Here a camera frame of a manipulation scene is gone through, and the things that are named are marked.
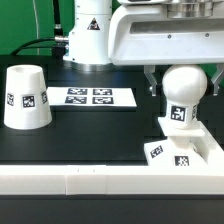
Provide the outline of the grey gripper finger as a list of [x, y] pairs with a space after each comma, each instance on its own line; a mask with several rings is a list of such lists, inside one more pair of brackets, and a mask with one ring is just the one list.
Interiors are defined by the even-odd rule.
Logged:
[[208, 94], [217, 96], [219, 92], [219, 84], [224, 79], [224, 63], [216, 65], [216, 72], [209, 80]]

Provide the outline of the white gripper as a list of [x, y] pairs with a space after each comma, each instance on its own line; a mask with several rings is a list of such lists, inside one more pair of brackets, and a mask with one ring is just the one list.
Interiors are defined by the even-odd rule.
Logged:
[[154, 65], [224, 63], [224, 0], [118, 0], [108, 39], [115, 65], [145, 65], [157, 95]]

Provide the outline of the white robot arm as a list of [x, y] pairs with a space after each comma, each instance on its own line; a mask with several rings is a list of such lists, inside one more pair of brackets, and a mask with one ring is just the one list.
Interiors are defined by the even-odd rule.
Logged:
[[224, 80], [224, 0], [74, 0], [65, 63], [84, 71], [142, 66], [151, 90], [155, 67], [214, 64], [213, 93]]

